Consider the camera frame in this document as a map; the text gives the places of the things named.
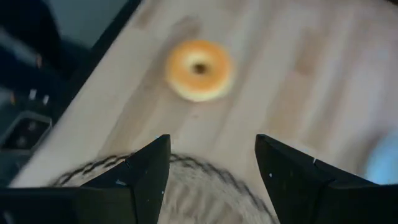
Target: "bagel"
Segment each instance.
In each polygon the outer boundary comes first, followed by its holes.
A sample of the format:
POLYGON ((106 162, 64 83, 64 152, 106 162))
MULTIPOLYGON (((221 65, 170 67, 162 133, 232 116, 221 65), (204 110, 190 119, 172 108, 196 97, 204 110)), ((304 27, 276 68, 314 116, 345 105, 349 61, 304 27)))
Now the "bagel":
POLYGON ((194 102, 219 98, 232 84, 229 55, 219 45, 206 40, 189 40, 176 46, 165 69, 171 89, 194 102))

